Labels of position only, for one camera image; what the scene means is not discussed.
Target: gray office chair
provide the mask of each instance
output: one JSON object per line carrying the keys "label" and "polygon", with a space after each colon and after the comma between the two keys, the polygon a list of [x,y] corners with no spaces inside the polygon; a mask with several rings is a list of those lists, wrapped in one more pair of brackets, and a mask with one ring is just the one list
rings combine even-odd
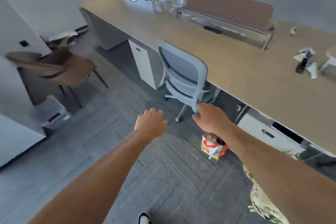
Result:
{"label": "gray office chair", "polygon": [[188,105],[194,112],[198,112],[197,103],[215,101],[220,89],[206,81],[208,68],[202,60],[162,39],[159,39],[158,47],[166,72],[165,83],[171,93],[165,97],[175,98],[184,103],[176,117],[177,122]]}

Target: long office desk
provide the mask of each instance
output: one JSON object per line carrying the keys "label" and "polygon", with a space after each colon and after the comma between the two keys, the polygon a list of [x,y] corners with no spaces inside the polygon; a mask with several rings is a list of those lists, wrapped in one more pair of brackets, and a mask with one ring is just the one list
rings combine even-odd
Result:
{"label": "long office desk", "polygon": [[81,7],[157,50],[160,37],[208,66],[207,80],[249,106],[336,155],[336,82],[308,72],[295,73],[293,56],[312,47],[313,61],[326,61],[336,36],[278,21],[272,43],[262,51],[244,42],[204,30],[172,14],[156,13],[150,1],[86,0]]}

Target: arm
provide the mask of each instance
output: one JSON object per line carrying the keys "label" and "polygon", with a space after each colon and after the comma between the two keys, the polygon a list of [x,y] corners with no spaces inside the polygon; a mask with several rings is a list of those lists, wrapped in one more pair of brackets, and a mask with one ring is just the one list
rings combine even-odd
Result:
{"label": "arm", "polygon": [[335,223],[336,183],[306,164],[256,139],[218,107],[198,104],[193,118],[221,137],[291,224]]}
{"label": "arm", "polygon": [[139,115],[121,144],[62,189],[29,223],[103,223],[140,153],[166,130],[162,116],[154,108]]}

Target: brown upholstered chair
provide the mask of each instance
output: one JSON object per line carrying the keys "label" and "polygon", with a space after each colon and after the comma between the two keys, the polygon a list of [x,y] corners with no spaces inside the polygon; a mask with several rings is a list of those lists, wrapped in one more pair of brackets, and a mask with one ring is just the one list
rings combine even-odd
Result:
{"label": "brown upholstered chair", "polygon": [[68,86],[80,108],[78,97],[71,85],[82,81],[87,75],[94,72],[99,80],[108,88],[107,84],[96,70],[96,65],[89,59],[73,54],[66,47],[43,56],[36,52],[9,52],[6,58],[19,67],[23,67],[36,73],[38,76],[51,80],[58,84],[65,94],[63,86]]}

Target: desk privacy panel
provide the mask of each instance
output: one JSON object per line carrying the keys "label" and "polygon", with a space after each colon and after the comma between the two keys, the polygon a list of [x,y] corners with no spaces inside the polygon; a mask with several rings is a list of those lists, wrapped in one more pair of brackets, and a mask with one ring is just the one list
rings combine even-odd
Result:
{"label": "desk privacy panel", "polygon": [[256,0],[187,0],[187,8],[267,32],[273,6]]}

